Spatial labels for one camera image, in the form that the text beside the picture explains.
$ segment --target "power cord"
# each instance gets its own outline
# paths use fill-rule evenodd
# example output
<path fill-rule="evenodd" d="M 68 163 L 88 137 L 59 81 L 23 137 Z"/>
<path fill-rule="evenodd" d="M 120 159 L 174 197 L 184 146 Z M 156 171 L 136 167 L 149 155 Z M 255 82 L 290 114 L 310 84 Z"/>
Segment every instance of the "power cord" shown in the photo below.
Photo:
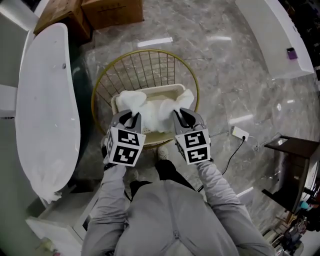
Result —
<path fill-rule="evenodd" d="M 240 146 L 238 146 L 238 148 L 234 151 L 234 153 L 232 154 L 232 156 L 229 158 L 229 161 L 228 161 L 228 163 L 227 163 L 227 165 L 226 165 L 226 167 L 225 167 L 225 169 L 224 169 L 224 171 L 223 171 L 223 173 L 222 173 L 221 175 L 224 175 L 224 174 L 226 173 L 226 171 L 227 171 L 227 169 L 228 169 L 228 166 L 229 166 L 229 163 L 230 163 L 230 161 L 231 161 L 231 158 L 235 155 L 235 153 L 237 153 L 238 149 L 240 149 L 240 147 L 242 146 L 242 144 L 245 142 L 245 139 L 246 139 L 246 137 L 243 136 L 243 137 L 242 137 L 242 142 L 241 142 Z M 204 188 L 204 185 L 202 185 L 202 186 L 197 190 L 197 192 L 200 192 L 203 188 Z"/>

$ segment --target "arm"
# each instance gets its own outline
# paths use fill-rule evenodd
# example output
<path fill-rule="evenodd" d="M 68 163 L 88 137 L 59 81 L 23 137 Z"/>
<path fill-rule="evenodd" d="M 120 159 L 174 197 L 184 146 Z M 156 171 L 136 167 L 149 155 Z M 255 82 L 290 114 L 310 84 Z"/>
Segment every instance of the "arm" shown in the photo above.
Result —
<path fill-rule="evenodd" d="M 274 256 L 275 252 L 252 223 L 246 207 L 222 177 L 216 165 L 209 161 L 196 165 L 207 202 L 240 255 Z"/>
<path fill-rule="evenodd" d="M 108 255 L 108 252 L 115 250 L 126 219 L 125 173 L 126 167 L 123 165 L 115 165 L 104 171 L 96 203 L 97 212 L 89 222 L 81 256 Z"/>

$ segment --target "gold wire basket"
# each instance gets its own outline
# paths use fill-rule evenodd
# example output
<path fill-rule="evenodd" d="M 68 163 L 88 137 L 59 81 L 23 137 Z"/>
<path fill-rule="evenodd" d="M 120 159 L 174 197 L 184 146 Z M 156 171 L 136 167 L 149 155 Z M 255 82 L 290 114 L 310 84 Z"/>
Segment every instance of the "gold wire basket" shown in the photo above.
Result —
<path fill-rule="evenodd" d="M 112 119 L 111 100 L 122 91 L 139 90 L 150 87 L 176 84 L 177 71 L 184 67 L 192 76 L 191 86 L 196 88 L 196 103 L 199 105 L 199 85 L 196 75 L 189 65 L 173 53 L 159 49 L 143 49 L 126 53 L 109 63 L 98 78 L 91 97 L 93 120 L 103 135 Z M 168 143 L 146 145 L 152 149 Z"/>

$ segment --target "brown cardboard box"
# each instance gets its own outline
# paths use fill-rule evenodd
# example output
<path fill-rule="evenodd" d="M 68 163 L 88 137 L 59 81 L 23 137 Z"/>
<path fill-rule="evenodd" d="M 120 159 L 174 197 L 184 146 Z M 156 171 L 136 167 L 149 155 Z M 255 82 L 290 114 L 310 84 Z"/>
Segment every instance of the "brown cardboard box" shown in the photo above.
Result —
<path fill-rule="evenodd" d="M 82 9 L 95 30 L 144 20 L 142 0 L 83 0 Z"/>
<path fill-rule="evenodd" d="M 54 23 L 64 23 L 70 39 L 76 44 L 83 44 L 91 38 L 91 26 L 81 9 L 82 0 L 50 0 L 45 7 L 34 33 L 37 35 Z"/>

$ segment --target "white sneaker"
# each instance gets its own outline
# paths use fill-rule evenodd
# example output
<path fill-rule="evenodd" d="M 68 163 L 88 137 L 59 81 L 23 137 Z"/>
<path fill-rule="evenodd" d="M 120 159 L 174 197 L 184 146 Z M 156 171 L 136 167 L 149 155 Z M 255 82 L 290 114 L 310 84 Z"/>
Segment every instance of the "white sneaker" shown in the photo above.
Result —
<path fill-rule="evenodd" d="M 157 149 L 158 160 L 169 160 L 169 152 L 165 146 L 160 146 Z"/>
<path fill-rule="evenodd" d="M 127 168 L 124 178 L 123 178 L 128 184 L 134 181 L 139 181 L 139 173 L 138 170 L 134 167 Z"/>

